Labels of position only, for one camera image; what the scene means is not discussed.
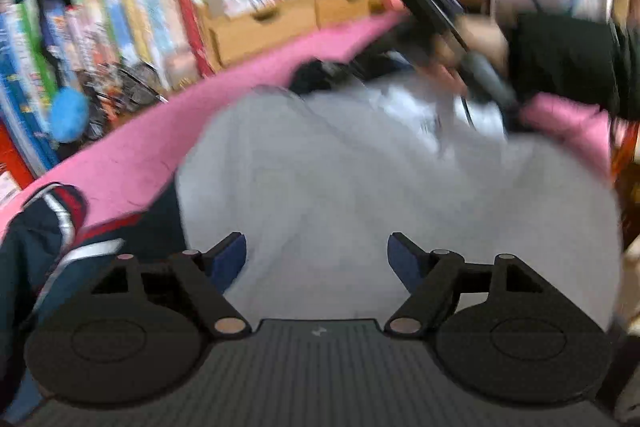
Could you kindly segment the person's right hand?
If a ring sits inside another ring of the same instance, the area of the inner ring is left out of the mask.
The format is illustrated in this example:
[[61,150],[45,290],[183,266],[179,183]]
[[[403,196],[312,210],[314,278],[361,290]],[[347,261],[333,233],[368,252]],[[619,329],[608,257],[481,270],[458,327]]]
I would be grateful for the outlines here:
[[497,23],[484,15],[462,15],[454,24],[466,49],[451,32],[434,36],[431,63],[425,69],[428,77],[445,90],[465,94],[466,87],[457,68],[466,50],[484,55],[496,72],[506,77],[509,45]]

